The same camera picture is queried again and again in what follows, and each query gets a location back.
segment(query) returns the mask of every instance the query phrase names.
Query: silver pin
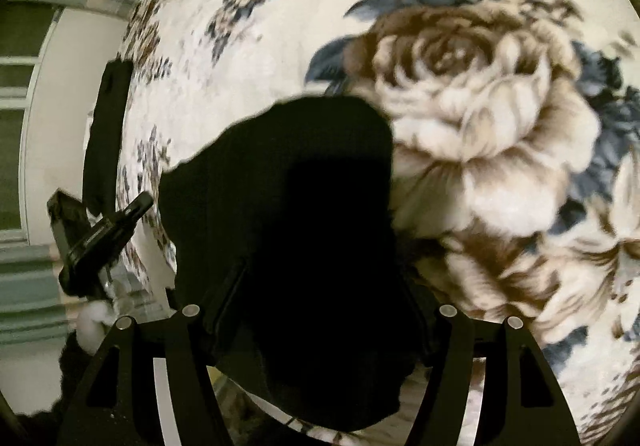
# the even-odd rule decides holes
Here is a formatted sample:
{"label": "silver pin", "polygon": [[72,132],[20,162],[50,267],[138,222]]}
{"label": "silver pin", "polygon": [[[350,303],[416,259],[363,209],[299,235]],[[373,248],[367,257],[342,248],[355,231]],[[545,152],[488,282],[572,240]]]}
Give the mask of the silver pin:
{"label": "silver pin", "polygon": [[187,307],[182,309],[182,314],[184,314],[188,318],[194,318],[198,314],[200,314],[200,307],[198,307],[197,305],[194,305],[194,304],[187,305]]}
{"label": "silver pin", "polygon": [[116,321],[116,327],[123,331],[125,329],[128,329],[132,324],[132,320],[131,318],[129,318],[129,316],[124,316],[122,318],[120,318],[118,321]]}
{"label": "silver pin", "polygon": [[512,329],[521,329],[524,327],[524,323],[522,322],[522,320],[520,318],[518,318],[517,316],[510,316],[509,318],[507,318],[507,324],[512,328]]}
{"label": "silver pin", "polygon": [[442,314],[446,318],[452,318],[456,314],[458,314],[458,310],[453,307],[453,305],[443,305],[440,307],[440,314]]}

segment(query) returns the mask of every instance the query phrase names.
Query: black device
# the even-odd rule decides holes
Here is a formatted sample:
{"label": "black device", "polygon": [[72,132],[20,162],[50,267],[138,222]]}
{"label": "black device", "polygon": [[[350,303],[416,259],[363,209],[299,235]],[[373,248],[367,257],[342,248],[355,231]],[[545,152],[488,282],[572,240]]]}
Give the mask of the black device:
{"label": "black device", "polygon": [[[91,291],[99,270],[119,254],[151,205],[151,196],[142,193],[126,209],[79,236],[88,223],[79,214],[82,203],[58,191],[48,207],[56,241],[64,251],[65,291]],[[119,319],[82,378],[58,445],[163,445],[152,361],[164,357],[183,446],[232,446],[207,365],[215,366],[230,346],[238,320],[234,297],[245,273],[243,268],[232,272],[208,305],[212,334],[204,331],[204,311],[197,305],[161,321],[138,324],[130,317]],[[432,367],[407,445],[457,443],[472,362],[478,357],[486,357],[486,379],[476,446],[580,444],[558,381],[519,318],[503,323],[473,320],[453,305],[439,304],[410,272],[400,273],[398,282],[421,328],[422,361]],[[209,351],[206,356],[203,350]]]}

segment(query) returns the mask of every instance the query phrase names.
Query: metal screw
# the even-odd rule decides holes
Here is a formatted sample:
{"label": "metal screw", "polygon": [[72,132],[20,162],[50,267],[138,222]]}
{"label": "metal screw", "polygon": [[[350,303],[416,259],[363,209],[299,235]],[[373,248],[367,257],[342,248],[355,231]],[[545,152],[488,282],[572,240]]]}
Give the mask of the metal screw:
{"label": "metal screw", "polygon": [[517,316],[511,316],[509,318],[507,318],[507,324],[512,328],[512,329],[521,329],[524,327],[524,323],[522,322],[522,320],[520,318],[518,318]]}
{"label": "metal screw", "polygon": [[198,314],[200,314],[200,307],[198,307],[197,305],[194,305],[194,304],[187,305],[187,307],[182,309],[182,314],[184,314],[188,318],[194,318]]}
{"label": "metal screw", "polygon": [[120,318],[118,321],[116,321],[116,327],[119,330],[123,331],[125,329],[128,329],[132,323],[133,321],[131,320],[131,318],[129,318],[128,316],[124,316]]}
{"label": "metal screw", "polygon": [[446,318],[452,318],[456,314],[458,314],[458,310],[453,307],[453,305],[443,305],[440,307],[440,314],[442,314]]}

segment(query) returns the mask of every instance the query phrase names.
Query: window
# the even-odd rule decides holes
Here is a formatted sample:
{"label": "window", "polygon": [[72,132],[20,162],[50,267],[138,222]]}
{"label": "window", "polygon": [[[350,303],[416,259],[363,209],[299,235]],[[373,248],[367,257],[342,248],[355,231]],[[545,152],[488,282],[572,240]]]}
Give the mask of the window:
{"label": "window", "polygon": [[57,18],[46,4],[0,8],[0,244],[28,242],[24,141],[31,96]]}

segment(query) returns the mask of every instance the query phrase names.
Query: floral bedspread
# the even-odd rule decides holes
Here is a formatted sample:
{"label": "floral bedspread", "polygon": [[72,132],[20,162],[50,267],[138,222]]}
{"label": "floral bedspread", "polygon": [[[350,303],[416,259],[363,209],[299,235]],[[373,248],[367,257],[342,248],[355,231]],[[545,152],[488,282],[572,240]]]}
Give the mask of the floral bedspread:
{"label": "floral bedspread", "polygon": [[[590,444],[640,382],[639,36],[628,0],[141,0],[121,50],[135,73],[118,207],[276,101],[362,96],[394,132],[404,259],[471,317],[522,318]],[[157,210],[144,221],[175,270]],[[137,245],[125,260],[145,284]],[[403,444],[424,372],[409,385],[376,431],[288,422]]]}

